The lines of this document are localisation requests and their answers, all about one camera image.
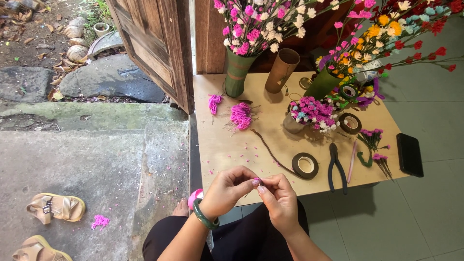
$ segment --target tape roll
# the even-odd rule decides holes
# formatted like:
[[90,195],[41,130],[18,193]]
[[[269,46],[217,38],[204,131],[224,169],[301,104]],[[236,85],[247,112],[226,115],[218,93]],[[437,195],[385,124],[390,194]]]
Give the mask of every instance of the tape roll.
[[340,128],[351,135],[358,134],[362,128],[361,121],[352,113],[343,113],[340,118],[338,118],[338,121],[340,122]]
[[[307,160],[310,163],[311,169],[309,172],[302,170],[300,163],[300,160],[302,159]],[[317,164],[317,160],[311,154],[306,152],[296,154],[291,161],[291,166],[293,171],[304,179],[313,179],[319,171],[319,164]]]
[[351,84],[343,84],[340,86],[338,94],[346,101],[350,101],[358,97],[358,90]]

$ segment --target hand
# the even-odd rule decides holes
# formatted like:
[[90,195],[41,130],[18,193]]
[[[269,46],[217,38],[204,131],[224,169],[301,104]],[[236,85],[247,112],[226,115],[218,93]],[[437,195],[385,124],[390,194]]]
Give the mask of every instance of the hand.
[[298,223],[296,193],[284,174],[261,179],[266,186],[258,187],[258,194],[269,210],[274,227],[287,237],[301,228]]
[[200,203],[201,212],[210,221],[229,212],[241,197],[259,185],[259,181],[254,180],[256,177],[258,176],[245,166],[221,171]]

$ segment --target door panel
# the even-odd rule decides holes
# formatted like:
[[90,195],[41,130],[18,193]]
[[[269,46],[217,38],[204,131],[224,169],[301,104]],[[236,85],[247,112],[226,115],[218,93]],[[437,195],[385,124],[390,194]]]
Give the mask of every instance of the door panel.
[[107,3],[131,60],[191,114],[194,101],[188,1]]

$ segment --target fingernail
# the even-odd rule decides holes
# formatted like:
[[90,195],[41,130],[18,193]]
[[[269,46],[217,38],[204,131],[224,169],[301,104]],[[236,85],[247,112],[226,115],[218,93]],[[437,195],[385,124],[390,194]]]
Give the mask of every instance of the fingernail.
[[258,192],[259,192],[260,194],[263,194],[263,193],[265,192],[265,190],[266,190],[265,187],[263,187],[263,186],[258,186]]

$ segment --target table top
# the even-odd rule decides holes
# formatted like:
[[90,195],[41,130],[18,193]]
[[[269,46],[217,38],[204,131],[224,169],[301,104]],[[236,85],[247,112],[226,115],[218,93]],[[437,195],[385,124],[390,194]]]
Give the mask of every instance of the table top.
[[[339,127],[327,135],[308,127],[297,134],[290,134],[283,129],[282,122],[287,107],[291,102],[290,97],[299,99],[299,96],[294,93],[304,94],[304,90],[298,84],[299,79],[302,77],[311,78],[313,73],[294,72],[286,83],[290,96],[285,96],[285,88],[278,94],[268,93],[264,89],[268,73],[248,74],[245,80],[245,91],[237,99],[253,101],[251,107],[257,106],[253,108],[253,111],[258,111],[256,115],[258,120],[253,121],[247,130],[238,130],[236,132],[229,130],[230,127],[226,126],[226,124],[229,122],[230,107],[238,104],[239,101],[224,96],[224,100],[218,105],[215,116],[211,115],[208,108],[208,94],[220,95],[224,93],[222,84],[226,75],[210,74],[195,75],[193,77],[201,177],[205,191],[208,190],[219,171],[236,165],[244,165],[260,177],[284,173],[298,196],[328,191],[330,190],[327,176],[330,162],[329,145],[332,142],[338,147],[338,158],[346,175],[348,175],[356,135],[349,135]],[[383,138],[379,147],[389,144],[391,148],[389,150],[381,149],[379,153],[388,156],[387,163],[393,178],[409,176],[401,172],[399,167],[396,135],[400,133],[400,130],[383,102],[376,98],[369,107],[366,109],[358,108],[358,110],[356,111],[352,107],[345,108],[339,112],[339,115],[350,112],[360,119],[364,129],[383,129]],[[263,136],[272,154],[282,165],[290,169],[293,157],[300,152],[306,152],[314,156],[318,161],[319,172],[312,180],[303,180],[287,172],[274,162],[261,139],[250,129],[255,129]],[[367,160],[369,150],[363,142],[357,142],[357,151],[363,151],[365,160]],[[342,180],[335,166],[332,179],[335,189],[340,189]],[[351,182],[348,184],[348,193],[350,191],[349,187],[384,180],[387,180],[387,178],[377,164],[373,163],[372,167],[367,168],[355,157]],[[258,193],[252,191],[246,198],[241,198],[236,206],[261,201]]]

